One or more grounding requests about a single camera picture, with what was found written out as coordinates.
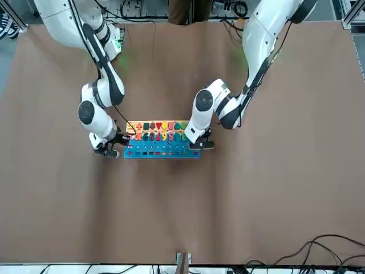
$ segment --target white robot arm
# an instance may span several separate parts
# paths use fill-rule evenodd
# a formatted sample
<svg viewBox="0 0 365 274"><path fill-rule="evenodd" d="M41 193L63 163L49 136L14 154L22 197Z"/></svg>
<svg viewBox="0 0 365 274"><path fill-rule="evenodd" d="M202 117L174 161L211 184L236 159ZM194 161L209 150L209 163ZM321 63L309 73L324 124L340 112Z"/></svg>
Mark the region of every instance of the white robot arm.
<svg viewBox="0 0 365 274"><path fill-rule="evenodd" d="M121 52L120 29L106 24L93 1L35 0L37 9L51 36L58 42L86 49L98 69L98 80L82 87L78 116L90 132L89 139L97 154L117 158L115 143L127 145L129 135L121 134L104 108L117 106L124 98L124 85L111 65Z"/></svg>
<svg viewBox="0 0 365 274"><path fill-rule="evenodd" d="M314 10L317 0L262 0L242 34L242 45L249 67L243 91L234 96L227 85L218 79L200 90L193 103L193 113L186 137L192 142L190 149L211 149L212 142L204 141L210 133L215 113L224 128L241 127L245 111L263 76L270 67L269 55L277 37L287 22L301 23Z"/></svg>

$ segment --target blue puzzle board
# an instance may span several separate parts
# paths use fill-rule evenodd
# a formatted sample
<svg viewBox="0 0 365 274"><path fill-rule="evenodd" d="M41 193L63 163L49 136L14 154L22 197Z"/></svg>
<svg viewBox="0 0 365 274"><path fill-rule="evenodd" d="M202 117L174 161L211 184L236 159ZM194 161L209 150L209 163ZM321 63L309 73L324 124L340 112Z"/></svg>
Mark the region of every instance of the blue puzzle board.
<svg viewBox="0 0 365 274"><path fill-rule="evenodd" d="M126 159L198 159L200 151L189 149L190 141L184 130L186 120L130 121L127 132L131 136L124 149Z"/></svg>

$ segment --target metal frame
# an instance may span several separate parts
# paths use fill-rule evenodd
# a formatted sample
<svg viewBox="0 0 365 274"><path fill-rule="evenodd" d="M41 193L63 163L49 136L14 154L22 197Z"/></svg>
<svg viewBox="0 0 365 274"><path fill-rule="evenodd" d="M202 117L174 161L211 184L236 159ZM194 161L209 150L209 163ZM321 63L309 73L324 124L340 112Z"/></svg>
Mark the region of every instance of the metal frame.
<svg viewBox="0 0 365 274"><path fill-rule="evenodd" d="M347 14L342 19L342 25L344 29L351 29L351 23L357 18L360 12L365 7L365 0L357 0Z"/></svg>
<svg viewBox="0 0 365 274"><path fill-rule="evenodd" d="M1 8L8 13L8 15L13 19L13 21L19 26L21 31L26 31L27 25L21 20L18 14L13 10L7 0L0 0Z"/></svg>

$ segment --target electrical cable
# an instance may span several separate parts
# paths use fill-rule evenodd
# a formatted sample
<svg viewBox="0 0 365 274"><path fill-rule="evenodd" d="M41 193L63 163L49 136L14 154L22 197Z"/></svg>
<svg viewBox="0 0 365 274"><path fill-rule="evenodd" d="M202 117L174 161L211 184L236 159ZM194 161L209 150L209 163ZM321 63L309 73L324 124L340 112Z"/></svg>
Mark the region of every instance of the electrical cable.
<svg viewBox="0 0 365 274"><path fill-rule="evenodd" d="M338 237L338 238L341 238L341 239L345 239L347 241L350 241L354 244L357 244L361 247L365 247L365 244L363 243L360 243L359 241L355 241L353 239L350 239L348 237L345 237L345 236L342 236L342 235L337 235L337 234L323 234L323 235L319 235L317 237L315 237L313 240L312 240L312 243L309 245L309 248L308 248L308 251L307 251L307 255L303 261L303 265L306 264L307 260L308 260L308 257L309 257L309 253L310 253L310 250L312 248L312 245L313 245L313 242L315 242L316 240L320 239L320 238L326 238L326 237Z"/></svg>
<svg viewBox="0 0 365 274"><path fill-rule="evenodd" d="M268 68L267 68L267 70L269 70L269 68L271 67L271 65L275 62L275 60L276 60L277 56L279 55L279 53L280 53L281 49L283 48L283 45L284 45L284 43L285 43L286 37L287 37L287 35L288 35L288 33L289 33L289 30L290 30L290 28L291 28L291 25L292 25L292 24L293 24L293 23L292 23L292 22L290 22L289 27L288 27L288 28L287 28L287 30L286 30L286 33L285 33L285 36L284 36L283 42L281 43L281 45L280 45L279 49L278 49L278 50L277 50L277 52L275 53L275 55L274 55L273 59L271 60L271 62L270 62L270 64L269 64L269 66L268 66Z"/></svg>
<svg viewBox="0 0 365 274"><path fill-rule="evenodd" d="M89 272L89 270L90 270L90 268L93 266L93 264L91 264L90 266L89 266L89 268L86 270L86 272L85 272L85 274L87 274L88 272Z"/></svg>
<svg viewBox="0 0 365 274"><path fill-rule="evenodd" d="M286 30L286 33L285 33L285 36L284 36L284 39L283 39L283 42L281 43L281 45L280 45L280 47L279 47L279 49L277 50L277 52L275 53L275 55L274 55L274 57L273 57L273 59L271 60L271 62L270 62L270 64L268 65L268 67L267 67L267 69L266 69L266 72L265 73L267 73L268 72L268 70L269 70L269 68L272 66L272 64L275 62L275 60L276 60L276 58L277 58L277 56L278 56L278 54L280 53L280 51L282 50L282 48L283 48L283 45L284 45L284 43L285 43L285 40L286 40L286 37L287 37L287 35L288 35L288 33L289 33L289 30L290 30L290 28L291 28L291 25L292 25L292 22L290 22L290 24L289 24L289 27L287 28L287 30ZM251 95L248 95L248 96L250 96L249 97L249 99L252 97L252 95L253 95L253 93L254 92L256 92L256 90L257 90L257 88L259 88L259 86L262 84L262 80L263 80L263 77L264 77L265 75L263 75L262 77L261 77L261 80L258 82L258 84L255 86L255 87L253 87L253 88L250 88L248 91L247 91L247 93L251 93ZM242 104L239 104L238 105L238 111L240 112L240 124L237 126L238 128L240 128L240 127L242 127L242 115L241 115L241 113L242 113L242 111L243 111L243 109L242 109Z"/></svg>
<svg viewBox="0 0 365 274"><path fill-rule="evenodd" d="M240 27L236 27L235 26L235 24L232 22L229 22L227 19L222 19L222 20L220 20L220 22L224 22L224 23L227 23L230 27L232 27L232 28L234 28L235 30L237 30L237 31L243 31L244 30L244 28L242 27L242 28L240 28Z"/></svg>
<svg viewBox="0 0 365 274"><path fill-rule="evenodd" d="M238 33L238 30L236 30L236 29L235 29L235 31L236 31L237 36L238 36L240 39L242 39L242 36L240 36L240 34Z"/></svg>
<svg viewBox="0 0 365 274"><path fill-rule="evenodd" d="M129 271L130 269L132 269L134 267L137 267L137 266L138 265L133 265L133 266L121 271L121 272L116 272L116 273L115 272L114 273L113 272L102 272L102 273L99 273L99 274L123 274L123 273L126 273L127 271Z"/></svg>
<svg viewBox="0 0 365 274"><path fill-rule="evenodd" d="M136 129L134 128L134 126L131 125L131 123L123 116L123 114L118 110L118 108L116 106L113 106L115 108L115 110L119 113L120 117L123 118L123 120L133 129L133 131L135 132L133 135L137 134Z"/></svg>
<svg viewBox="0 0 365 274"><path fill-rule="evenodd" d="M128 19L126 16L124 16L123 7L124 7L125 2L127 0L124 0L123 4L120 5L120 15L121 16L112 13L110 10L108 10L106 7L104 7L102 4L100 4L98 0L94 0L94 1L101 8L102 11L110 13L111 15L115 16L115 18L120 18L120 19L129 21L129 22L133 22L133 23L153 23L153 25L155 26L155 32L153 33L153 43L152 43L152 57L153 57L153 53L155 52L155 39L156 39L156 29L157 29L156 23L154 21L152 21L152 20L138 20L138 21L136 21L136 20Z"/></svg>
<svg viewBox="0 0 365 274"><path fill-rule="evenodd" d="M78 29L78 32L80 34L81 40L84 43L84 46L85 46L87 52L89 53L90 57L92 58L93 62L96 64L96 60L92 56L91 51L90 51L89 47L87 46L86 37L84 36L84 32L82 31L82 23L81 23L80 14L78 12L78 9L77 9L77 7L75 5L74 0L68 0L68 5L70 6L70 10L71 10L72 16L74 18L74 21L75 21L76 27ZM98 68L96 68L96 70L98 72L98 79L101 79L102 78L102 74L101 74L100 70Z"/></svg>
<svg viewBox="0 0 365 274"><path fill-rule="evenodd" d="M243 8L244 12L238 11L239 8ZM236 1L233 5L233 12L240 18L245 18L247 13L249 12L249 7L247 6L245 1L239 0Z"/></svg>
<svg viewBox="0 0 365 274"><path fill-rule="evenodd" d="M51 267L51 265L49 264L48 266L46 266L45 268L43 268L42 269L42 271L39 273L39 274L44 274L45 273L45 271L47 270L47 269L49 269Z"/></svg>

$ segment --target colorful wooden toy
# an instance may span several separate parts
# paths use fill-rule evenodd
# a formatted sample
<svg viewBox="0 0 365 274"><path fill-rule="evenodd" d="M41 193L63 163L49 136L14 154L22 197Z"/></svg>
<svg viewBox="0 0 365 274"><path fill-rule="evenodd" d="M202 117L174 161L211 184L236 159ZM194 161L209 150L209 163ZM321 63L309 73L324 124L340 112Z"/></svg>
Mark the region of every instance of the colorful wooden toy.
<svg viewBox="0 0 365 274"><path fill-rule="evenodd" d="M126 159L200 158L200 151L189 149L184 134L188 121L129 121L137 133L124 149ZM127 132L134 134L131 126Z"/></svg>

